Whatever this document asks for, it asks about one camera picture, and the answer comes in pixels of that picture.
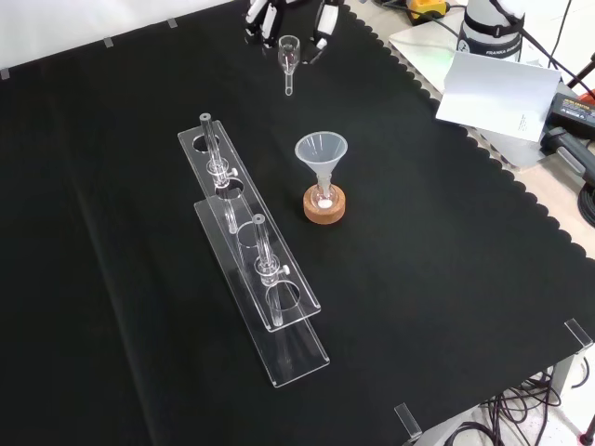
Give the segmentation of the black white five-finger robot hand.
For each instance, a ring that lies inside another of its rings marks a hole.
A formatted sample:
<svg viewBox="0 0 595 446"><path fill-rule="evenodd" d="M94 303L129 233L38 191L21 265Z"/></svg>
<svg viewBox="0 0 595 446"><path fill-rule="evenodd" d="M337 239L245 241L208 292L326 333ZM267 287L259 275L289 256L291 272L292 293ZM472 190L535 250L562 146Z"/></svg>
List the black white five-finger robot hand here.
<svg viewBox="0 0 595 446"><path fill-rule="evenodd" d="M307 1L255 0L250 1L244 15L245 40L273 48L280 40L279 32L287 9L301 7ZM313 34L301 49L302 64L314 64L325 52L337 25L340 1L323 0L317 10Z"/></svg>

